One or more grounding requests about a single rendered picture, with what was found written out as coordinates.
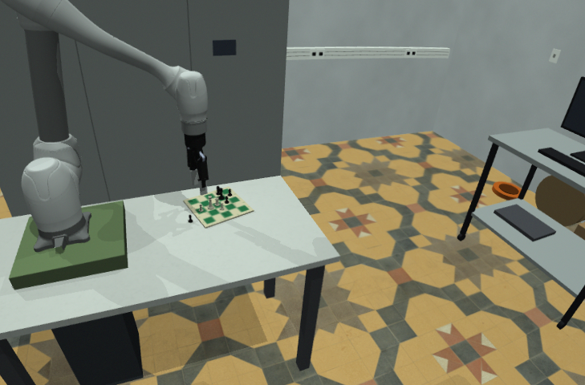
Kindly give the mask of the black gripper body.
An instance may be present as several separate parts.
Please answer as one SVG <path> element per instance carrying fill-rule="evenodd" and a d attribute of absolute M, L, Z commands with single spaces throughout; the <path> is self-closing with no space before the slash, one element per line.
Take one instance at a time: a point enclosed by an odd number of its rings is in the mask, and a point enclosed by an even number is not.
<path fill-rule="evenodd" d="M 198 135 L 198 136 L 188 136 L 185 135 L 185 146 L 188 148 L 193 148 L 193 152 L 195 152 L 196 159 L 199 160 L 200 151 L 203 154 L 202 148 L 205 146 L 205 133 Z"/>

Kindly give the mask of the green and cream chessboard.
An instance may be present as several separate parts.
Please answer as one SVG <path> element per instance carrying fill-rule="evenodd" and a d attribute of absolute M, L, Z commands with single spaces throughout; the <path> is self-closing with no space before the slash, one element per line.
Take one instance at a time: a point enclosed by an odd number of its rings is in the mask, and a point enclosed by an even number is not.
<path fill-rule="evenodd" d="M 220 195 L 216 195 L 217 190 L 208 192 L 205 195 L 199 195 L 196 197 L 191 197 L 189 199 L 183 200 L 184 203 L 188 206 L 188 208 L 192 211 L 195 217 L 202 223 L 205 228 L 209 228 L 211 226 L 220 224 L 222 222 L 234 219 L 236 217 L 240 217 L 247 213 L 252 213 L 254 210 L 233 190 L 231 189 L 232 196 L 228 196 L 229 186 L 222 189 L 222 195 L 228 197 L 229 204 L 225 203 L 224 200 L 218 200 L 218 203 L 223 203 L 224 210 L 220 210 L 221 206 L 215 206 L 215 197 L 219 197 Z M 209 198 L 208 196 L 212 196 L 212 204 L 213 209 L 208 209 L 209 206 Z M 203 212 L 199 212 L 200 204 L 202 204 L 202 208 L 204 209 Z"/>

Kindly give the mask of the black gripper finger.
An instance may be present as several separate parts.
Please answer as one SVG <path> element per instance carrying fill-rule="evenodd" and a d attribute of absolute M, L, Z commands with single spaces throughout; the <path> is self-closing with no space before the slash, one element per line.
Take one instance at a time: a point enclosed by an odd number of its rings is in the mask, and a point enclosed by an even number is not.
<path fill-rule="evenodd" d="M 196 159 L 195 152 L 192 152 L 194 162 L 197 164 L 197 171 L 199 176 L 199 186 L 200 186 L 200 195 L 207 194 L 207 180 L 209 179 L 208 176 L 208 169 L 207 169 L 207 156 L 204 156 L 201 151 L 199 160 Z"/>
<path fill-rule="evenodd" d="M 194 162 L 194 159 L 192 157 L 192 149 L 186 147 L 187 149 L 187 161 L 188 161 L 188 167 L 190 169 L 190 176 L 191 176 L 191 185 L 196 185 L 198 184 L 198 176 L 197 176 L 197 165 Z M 190 162 L 190 166 L 189 166 L 189 162 Z"/>

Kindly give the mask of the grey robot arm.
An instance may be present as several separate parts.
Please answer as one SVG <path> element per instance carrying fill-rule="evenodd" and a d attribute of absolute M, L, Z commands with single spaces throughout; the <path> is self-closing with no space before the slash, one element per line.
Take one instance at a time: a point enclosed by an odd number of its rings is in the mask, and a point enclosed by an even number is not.
<path fill-rule="evenodd" d="M 176 100 L 181 130 L 188 136 L 207 131 L 207 89 L 199 72 L 170 67 L 113 37 L 68 0 L 1 1 L 15 10 L 25 29 L 39 130 L 34 161 L 22 174 L 22 192 L 39 231 L 34 250 L 55 248 L 60 253 L 66 245 L 90 240 L 91 213 L 82 213 L 79 201 L 83 162 L 78 141 L 68 131 L 59 33 L 157 77 Z"/>

